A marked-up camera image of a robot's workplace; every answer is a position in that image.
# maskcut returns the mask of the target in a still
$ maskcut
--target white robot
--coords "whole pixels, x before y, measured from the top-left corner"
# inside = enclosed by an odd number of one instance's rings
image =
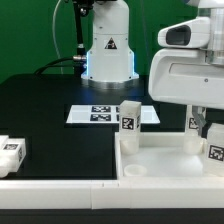
[[[134,85],[139,76],[134,71],[134,53],[128,45],[127,4],[123,0],[91,2],[94,3],[93,45],[87,53],[82,82],[103,89]]]
[[[159,32],[158,42],[165,49],[153,58],[149,93],[156,101],[193,105],[190,112],[200,137],[205,108],[224,109],[224,0],[183,1],[198,6],[198,16]],[[222,176],[223,136],[224,126],[212,124],[206,157],[210,165],[216,160],[222,166],[218,172]]]

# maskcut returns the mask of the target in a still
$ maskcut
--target black tabletop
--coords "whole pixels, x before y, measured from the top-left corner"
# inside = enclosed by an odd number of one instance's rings
[[[15,75],[0,85],[0,134],[25,138],[27,156],[5,179],[116,179],[118,125],[66,125],[71,105],[151,104],[143,79],[135,88],[99,90],[71,75]]]

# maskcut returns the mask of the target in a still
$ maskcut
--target white cube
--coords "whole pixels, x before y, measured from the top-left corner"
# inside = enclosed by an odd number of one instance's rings
[[[224,176],[224,125],[212,124],[208,131],[204,171]]]

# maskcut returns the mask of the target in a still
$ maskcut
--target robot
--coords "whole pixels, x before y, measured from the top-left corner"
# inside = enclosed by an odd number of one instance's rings
[[[123,0],[79,0],[80,15],[93,9],[93,44],[87,52],[82,83],[103,89],[130,87],[139,76],[128,45],[129,8]]]
[[[156,101],[189,105],[187,119],[193,115],[201,138],[206,125],[205,109],[224,109],[224,1],[183,1],[197,6],[198,16],[159,32],[158,42],[165,49],[153,58],[149,93]],[[212,124],[206,136],[206,166],[216,167],[218,172],[214,173],[221,176],[223,136],[224,126],[220,124]]]

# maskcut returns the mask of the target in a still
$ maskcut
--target wall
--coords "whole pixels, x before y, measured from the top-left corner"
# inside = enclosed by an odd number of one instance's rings
[[[185,6],[181,0],[126,2],[130,7],[129,42],[136,54],[136,71],[147,75],[152,56],[159,49],[158,31],[195,17],[196,9]],[[57,0],[1,0],[0,82],[13,74],[32,73],[57,58],[52,38],[52,16],[56,3]],[[84,39],[88,47],[91,46],[91,17],[90,15],[83,19]],[[71,0],[68,4],[63,3],[59,9],[57,40],[63,57],[75,54],[76,38]],[[72,74],[72,70],[67,69],[66,73]]]

